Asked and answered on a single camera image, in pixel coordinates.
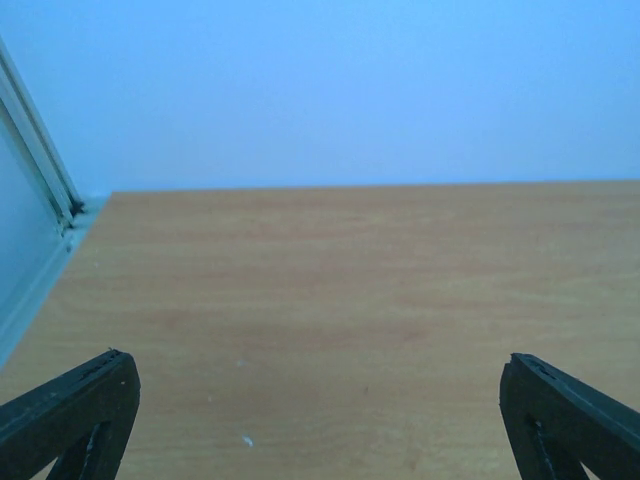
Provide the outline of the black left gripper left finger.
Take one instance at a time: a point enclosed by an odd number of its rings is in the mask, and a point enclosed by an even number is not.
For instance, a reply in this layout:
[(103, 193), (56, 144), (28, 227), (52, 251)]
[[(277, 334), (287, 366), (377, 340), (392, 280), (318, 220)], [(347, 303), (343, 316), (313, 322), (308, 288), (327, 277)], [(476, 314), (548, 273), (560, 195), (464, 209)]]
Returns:
[(114, 479), (140, 404), (133, 356), (108, 350), (1, 406), (1, 477)]

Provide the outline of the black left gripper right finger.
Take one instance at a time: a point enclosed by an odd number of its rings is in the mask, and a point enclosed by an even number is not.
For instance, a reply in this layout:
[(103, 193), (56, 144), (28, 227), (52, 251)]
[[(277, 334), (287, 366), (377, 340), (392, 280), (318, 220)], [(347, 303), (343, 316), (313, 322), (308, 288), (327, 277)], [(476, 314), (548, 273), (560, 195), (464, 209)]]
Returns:
[(639, 413), (538, 357), (511, 355), (499, 406), (523, 479), (639, 477)]

